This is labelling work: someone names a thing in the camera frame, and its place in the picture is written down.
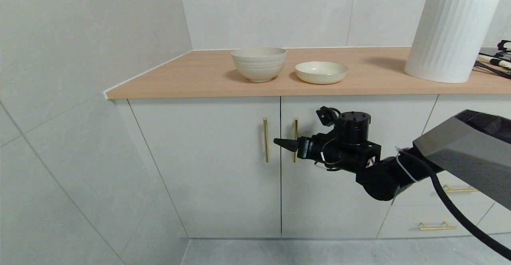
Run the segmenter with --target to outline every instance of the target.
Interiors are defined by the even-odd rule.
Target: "white bowl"
[[[287,50],[281,48],[243,48],[231,53],[240,74],[255,83],[270,81],[281,72]]]
[[[299,63],[294,68],[296,75],[302,81],[317,85],[329,85],[340,82],[348,73],[348,67],[340,63],[328,61],[309,61]]]

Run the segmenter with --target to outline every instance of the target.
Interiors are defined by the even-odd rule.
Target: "white cabinet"
[[[279,97],[130,103],[189,237],[281,237]]]
[[[491,204],[459,205],[458,209],[474,224]],[[468,235],[444,205],[392,206],[378,238],[417,238]]]
[[[511,117],[508,95],[177,98],[130,103],[138,126],[132,124],[136,131],[140,128],[192,238],[468,234],[445,209],[430,180],[412,185],[391,206],[371,198],[355,182],[355,174],[327,172],[311,160],[295,163],[294,153],[281,150],[273,139],[294,139],[295,118],[299,136],[332,130],[317,118],[321,106],[363,111],[372,116],[369,140],[382,146],[383,159],[396,155],[395,146],[411,146],[424,130],[465,109]],[[464,190],[469,185],[452,174],[438,176],[442,185],[455,191],[449,192],[450,198],[474,223],[493,205],[484,194]],[[490,233],[507,232],[510,220],[511,212],[496,204],[479,226]],[[420,222],[439,227],[444,221],[457,229],[419,229]]]
[[[477,226],[486,233],[511,232],[511,211],[495,203]]]
[[[467,109],[511,118],[511,97],[509,95],[440,95],[424,132]],[[438,178],[443,186],[449,185],[453,189],[470,188],[467,183],[448,172],[438,174]],[[480,192],[462,190],[461,192],[449,192],[448,194],[455,205],[493,203],[492,199]],[[396,198],[394,204],[440,205],[442,202],[434,191],[431,181],[425,180],[405,190]]]
[[[282,138],[326,133],[317,118],[321,106],[341,112],[371,114],[369,139],[382,145],[382,158],[396,154],[395,146],[408,147],[420,136],[436,95],[307,96],[281,98]],[[282,151],[282,236],[297,238],[375,238],[390,202],[371,198],[350,172],[327,172],[311,160]]]

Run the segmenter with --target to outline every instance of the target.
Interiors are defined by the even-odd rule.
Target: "ribbed vase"
[[[464,83],[499,0],[426,0],[405,72],[429,81]]]

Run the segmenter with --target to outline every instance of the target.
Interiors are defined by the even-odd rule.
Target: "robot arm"
[[[413,147],[380,160],[381,147],[368,140],[370,115],[316,111],[327,134],[274,143],[298,158],[323,163],[328,171],[347,170],[373,198],[389,201],[413,183],[430,177],[445,206],[475,237],[511,260],[511,251],[473,225],[442,190],[436,174],[446,170],[511,210],[511,120],[465,110],[413,141]]]

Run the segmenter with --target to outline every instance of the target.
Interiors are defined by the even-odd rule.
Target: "cabinet handle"
[[[298,118],[294,119],[294,140],[298,140]],[[298,155],[298,151],[294,153],[293,162],[296,163],[296,156]]]
[[[418,225],[418,230],[449,230],[449,229],[457,229],[456,226],[451,226],[447,221],[442,222],[442,224],[438,227],[427,227],[424,222],[420,222]]]
[[[444,191],[446,193],[452,193],[452,192],[478,192],[478,190],[475,189],[474,187],[454,189],[449,184],[444,185],[443,188],[444,188]]]
[[[263,118],[264,127],[264,151],[266,153],[266,163],[270,162],[270,144],[268,143],[268,119]]]

